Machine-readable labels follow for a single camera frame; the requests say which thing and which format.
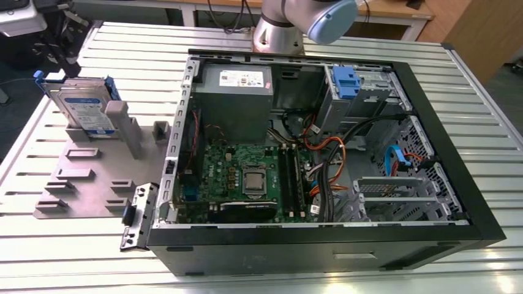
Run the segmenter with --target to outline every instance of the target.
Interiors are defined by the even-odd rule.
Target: blue hard drive label
[[[67,108],[77,122],[94,137],[103,137],[115,133],[115,126],[106,113],[103,102],[98,98],[66,98]]]

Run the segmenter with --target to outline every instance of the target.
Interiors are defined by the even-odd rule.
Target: open computer tower
[[[506,238],[408,63],[194,50],[181,92],[123,251],[179,275],[318,273]]]

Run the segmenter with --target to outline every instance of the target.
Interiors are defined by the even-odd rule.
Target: orange wire
[[[424,157],[421,157],[418,154],[416,153],[406,153],[405,156],[413,156],[416,159],[418,159],[420,161],[424,161]]]
[[[416,159],[418,159],[420,161],[424,161],[424,157],[421,157],[418,154],[416,153],[406,153],[405,156],[413,156]],[[392,176],[396,176],[396,174],[398,173],[398,161],[394,162],[393,165],[393,171],[392,171]]]

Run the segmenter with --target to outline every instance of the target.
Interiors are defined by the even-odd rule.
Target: green circuit board
[[[226,154],[231,151],[231,160]],[[249,167],[266,170],[267,195],[258,200],[279,199],[278,147],[265,146],[209,146],[205,159],[205,178],[201,185],[201,200],[250,200],[242,192],[242,171]]]
[[[310,160],[309,151],[299,152],[302,162]],[[186,220],[193,224],[207,223],[210,202],[261,201],[277,202],[278,213],[267,223],[310,222],[313,217],[298,214],[290,217],[282,207],[282,191],[278,169],[278,147],[254,145],[209,145],[206,147],[202,185],[198,201],[187,202]],[[265,171],[267,193],[245,194],[245,170]]]

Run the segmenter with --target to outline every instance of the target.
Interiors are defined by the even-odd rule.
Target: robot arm
[[[348,32],[358,16],[354,0],[265,0],[254,32],[257,51],[299,54],[303,34],[330,44]]]

